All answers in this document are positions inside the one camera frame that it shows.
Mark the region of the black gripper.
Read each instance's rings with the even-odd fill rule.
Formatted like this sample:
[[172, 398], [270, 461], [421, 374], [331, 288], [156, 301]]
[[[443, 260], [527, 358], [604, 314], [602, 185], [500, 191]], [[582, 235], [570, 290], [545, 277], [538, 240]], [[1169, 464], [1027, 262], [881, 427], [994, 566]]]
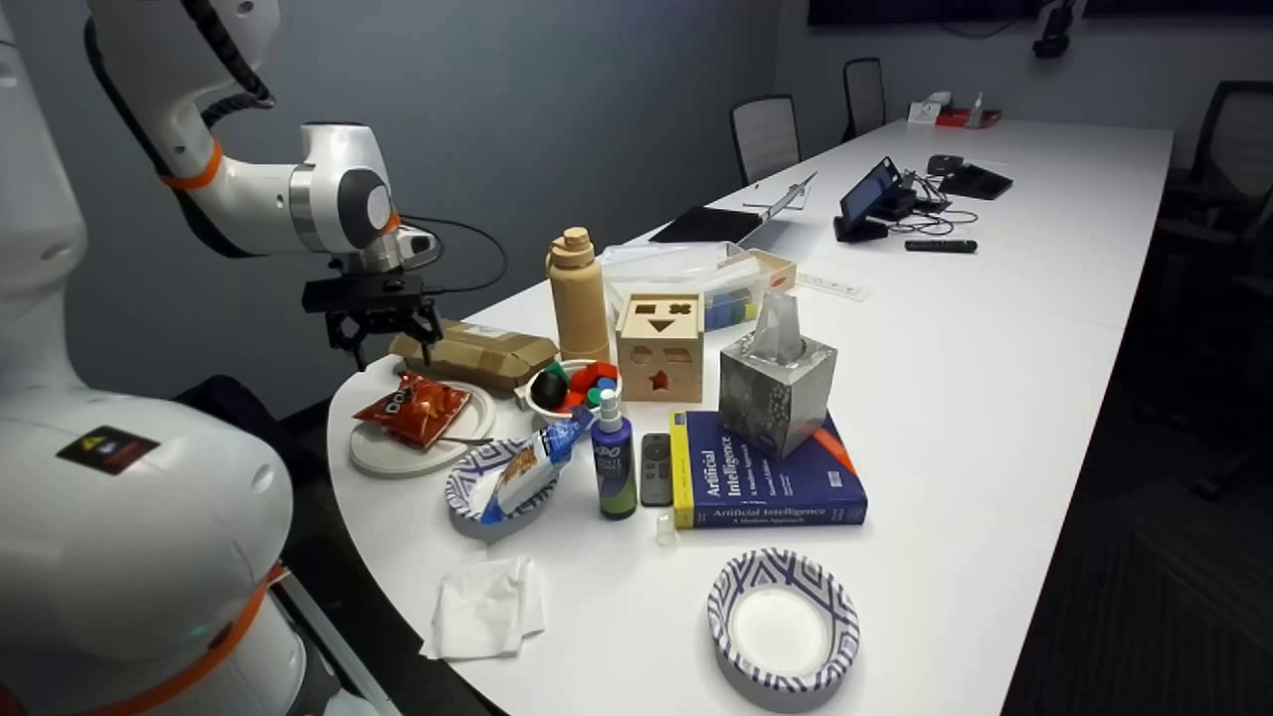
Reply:
[[433, 290], [412, 272], [307, 282], [303, 309], [327, 318], [327, 337], [338, 350], [359, 350], [367, 335], [411, 335], [421, 346], [443, 337]]

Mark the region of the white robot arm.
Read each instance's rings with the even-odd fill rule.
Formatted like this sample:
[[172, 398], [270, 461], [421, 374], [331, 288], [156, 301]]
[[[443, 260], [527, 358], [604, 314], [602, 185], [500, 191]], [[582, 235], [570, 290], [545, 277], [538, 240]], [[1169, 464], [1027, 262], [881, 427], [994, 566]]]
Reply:
[[[290, 162], [214, 123], [264, 106], [279, 0], [87, 0], [94, 81], [187, 223], [226, 260], [311, 249], [350, 350], [436, 335], [424, 235], [360, 123]], [[0, 688], [4, 716], [382, 716], [274, 604], [294, 492], [270, 440], [173, 398], [87, 384], [65, 290], [87, 227], [21, 60], [0, 82]]]

